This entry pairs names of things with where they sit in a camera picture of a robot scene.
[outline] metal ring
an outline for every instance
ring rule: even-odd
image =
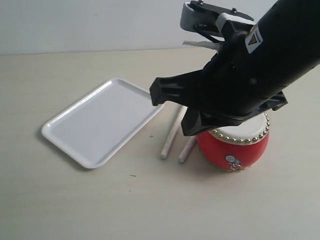
[[[230,168],[232,171],[235,171],[235,172],[238,172],[243,169],[243,167],[240,164],[236,164],[236,163],[233,163]]]

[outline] white wall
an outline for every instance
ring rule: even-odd
[[[276,0],[206,0],[260,18]],[[0,0],[0,55],[181,47],[186,0]]]

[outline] red drum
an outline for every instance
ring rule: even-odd
[[[216,128],[197,135],[205,157],[227,171],[250,167],[262,156],[269,140],[270,119],[266,113],[239,126]]]

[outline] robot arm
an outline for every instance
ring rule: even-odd
[[[320,63],[319,10],[319,0],[278,0],[254,23],[235,8],[185,3],[180,27],[219,48],[203,69],[157,77],[150,87],[152,104],[187,106],[185,136],[280,109],[288,103],[282,90]]]

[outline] warning label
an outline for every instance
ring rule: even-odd
[[[253,26],[250,33],[245,37],[245,45],[248,53],[251,54],[263,43],[263,41],[264,40],[260,34],[258,24],[256,24]]]

